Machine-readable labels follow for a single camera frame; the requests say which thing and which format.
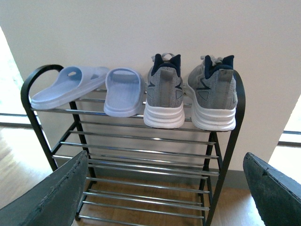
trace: sneaker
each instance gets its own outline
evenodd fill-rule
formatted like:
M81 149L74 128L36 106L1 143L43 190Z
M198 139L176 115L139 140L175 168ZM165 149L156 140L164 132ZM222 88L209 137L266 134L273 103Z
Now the sneaker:
M189 75L185 92L192 99L191 120L204 130L228 131L235 128L237 106L234 56L201 57L203 62Z
M148 74L144 123L155 128L178 128L185 121L181 78L181 55L153 57L154 66Z

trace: slipper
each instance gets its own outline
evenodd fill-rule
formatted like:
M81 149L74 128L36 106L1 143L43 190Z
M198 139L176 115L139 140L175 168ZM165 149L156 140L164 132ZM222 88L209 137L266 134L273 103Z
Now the slipper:
M139 112L144 94L144 79L130 68L115 68L108 72L104 112L113 117L130 117Z
M50 87L32 97L31 105L40 110L64 105L103 85L108 71L106 67L66 67Z

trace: white shoe sole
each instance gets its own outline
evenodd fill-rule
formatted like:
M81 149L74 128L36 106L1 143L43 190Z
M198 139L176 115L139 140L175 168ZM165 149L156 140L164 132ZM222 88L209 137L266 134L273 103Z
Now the white shoe sole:
M184 85L186 94L192 99L191 120L199 129L209 131L230 131L236 126L234 109L207 109L198 104L192 87Z
M179 107L152 107L147 101L144 109L144 123L154 128L174 129L184 124L183 103Z

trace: rack shelf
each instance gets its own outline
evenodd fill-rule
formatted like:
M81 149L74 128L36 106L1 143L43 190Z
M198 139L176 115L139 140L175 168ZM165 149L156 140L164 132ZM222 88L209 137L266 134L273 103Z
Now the rack shelf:
M143 218L170 216L166 220L176 219L179 223L180 219L192 219L194 225L210 226L245 113L245 91L239 74L235 72L237 124L229 132L228 144L222 154L219 132L195 128L190 117L186 117L184 126L178 129L145 126L142 114L115 121L103 111L79 108L82 104L101 106L105 102L104 98L94 97L72 101L69 108L40 110L54 116L59 113L72 115L73 123L50 147L34 113L38 110L31 107L29 91L43 73L62 69L60 65L46 65L35 70L22 86L21 100L52 170L57 169L59 161L67 161L76 154L64 153L65 147L88 153L87 188L76 219L131 226L154 225L151 220L135 217L123 220L103 214L108 209L119 209L129 216L140 212ZM93 91L100 96L105 92L105 89ZM184 107L189 116L191 104L185 101ZM218 170L211 169L213 162ZM212 177L217 178L214 191ZM99 216L91 216L90 209L94 207L98 208Z

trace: shoe upper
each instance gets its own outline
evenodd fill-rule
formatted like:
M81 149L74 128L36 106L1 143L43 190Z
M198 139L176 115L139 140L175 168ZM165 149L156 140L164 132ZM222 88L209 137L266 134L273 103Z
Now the shoe upper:
M207 109L234 109L237 106L236 80L233 74L234 56L205 56L188 77L198 104Z
M167 60L155 55L148 74L147 103L153 107L179 107L183 102L181 55Z

